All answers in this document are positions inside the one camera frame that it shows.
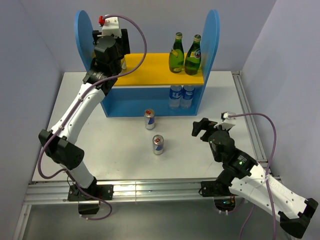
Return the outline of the clear Chang bottle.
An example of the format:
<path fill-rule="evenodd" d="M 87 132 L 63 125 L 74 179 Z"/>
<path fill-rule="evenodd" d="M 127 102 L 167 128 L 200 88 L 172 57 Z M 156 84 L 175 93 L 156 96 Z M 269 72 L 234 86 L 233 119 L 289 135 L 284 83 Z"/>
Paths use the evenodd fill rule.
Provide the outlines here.
<path fill-rule="evenodd" d="M 124 57 L 123 59 L 121 59 L 121 69 L 122 71 L 125 71 L 127 69 L 127 63 L 126 63 L 126 58 Z"/>

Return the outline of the green Perrier bottle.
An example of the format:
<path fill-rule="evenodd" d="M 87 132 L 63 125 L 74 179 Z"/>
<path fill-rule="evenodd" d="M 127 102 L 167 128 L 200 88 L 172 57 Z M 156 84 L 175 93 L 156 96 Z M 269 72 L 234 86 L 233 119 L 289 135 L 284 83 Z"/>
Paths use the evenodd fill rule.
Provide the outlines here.
<path fill-rule="evenodd" d="M 172 49 L 169 53 L 169 70 L 172 73 L 180 73 L 184 66 L 185 54 L 182 44 L 183 34 L 177 32 L 175 34 L 175 41 L 173 43 Z"/>
<path fill-rule="evenodd" d="M 201 36 L 196 34 L 184 61 L 184 71 L 187 75 L 196 75 L 201 64 Z"/>

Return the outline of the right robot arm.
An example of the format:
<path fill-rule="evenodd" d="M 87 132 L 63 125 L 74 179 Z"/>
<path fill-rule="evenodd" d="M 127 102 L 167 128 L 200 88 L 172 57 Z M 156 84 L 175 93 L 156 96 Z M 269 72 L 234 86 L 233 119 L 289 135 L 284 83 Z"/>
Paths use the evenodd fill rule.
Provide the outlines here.
<path fill-rule="evenodd" d="M 240 196 L 275 216 L 281 228 L 289 235 L 301 239 L 318 207 L 313 198 L 304 198 L 284 185 L 253 157 L 236 148 L 229 131 L 235 126 L 231 120 L 217 123 L 203 118 L 192 124 L 193 137 L 204 131 L 200 140 L 210 146 L 214 160 L 222 164 L 216 180 L 200 183 L 203 197 Z"/>

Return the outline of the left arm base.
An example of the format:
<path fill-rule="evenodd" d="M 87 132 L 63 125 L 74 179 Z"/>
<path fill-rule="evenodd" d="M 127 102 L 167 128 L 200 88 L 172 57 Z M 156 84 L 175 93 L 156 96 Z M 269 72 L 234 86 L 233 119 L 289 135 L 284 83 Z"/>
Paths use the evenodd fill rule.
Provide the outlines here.
<path fill-rule="evenodd" d="M 114 186 L 112 184 L 98 184 L 94 186 L 93 189 L 83 189 L 83 191 L 93 197 L 109 201 L 113 198 Z M 101 205 L 100 201 L 98 203 L 81 203 L 94 201 L 94 199 L 83 194 L 76 185 L 69 187 L 67 201 L 78 202 L 78 213 L 85 216 L 96 215 Z"/>

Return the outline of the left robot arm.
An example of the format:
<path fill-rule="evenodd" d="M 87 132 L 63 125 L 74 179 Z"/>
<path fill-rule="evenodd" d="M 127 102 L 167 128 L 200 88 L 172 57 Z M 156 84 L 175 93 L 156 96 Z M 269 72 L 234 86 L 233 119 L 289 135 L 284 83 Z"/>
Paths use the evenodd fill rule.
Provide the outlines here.
<path fill-rule="evenodd" d="M 79 187 L 79 194 L 91 200 L 98 193 L 97 179 L 83 159 L 84 150 L 76 146 L 78 136 L 96 106 L 110 93 L 122 72 L 122 59 L 130 54 L 127 29 L 120 35 L 92 32 L 94 57 L 83 83 L 65 114 L 50 130 L 41 130 L 38 138 L 40 155 L 47 155 L 60 165 Z"/>

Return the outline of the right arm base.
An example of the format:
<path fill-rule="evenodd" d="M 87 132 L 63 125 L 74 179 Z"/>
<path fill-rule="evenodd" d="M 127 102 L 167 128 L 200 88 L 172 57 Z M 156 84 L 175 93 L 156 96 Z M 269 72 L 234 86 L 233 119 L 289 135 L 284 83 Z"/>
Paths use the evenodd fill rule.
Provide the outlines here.
<path fill-rule="evenodd" d="M 243 198 L 237 202 L 236 195 L 230 192 L 229 187 L 216 180 L 201 181 L 198 193 L 204 198 L 213 198 L 219 213 L 236 212 L 245 203 Z"/>

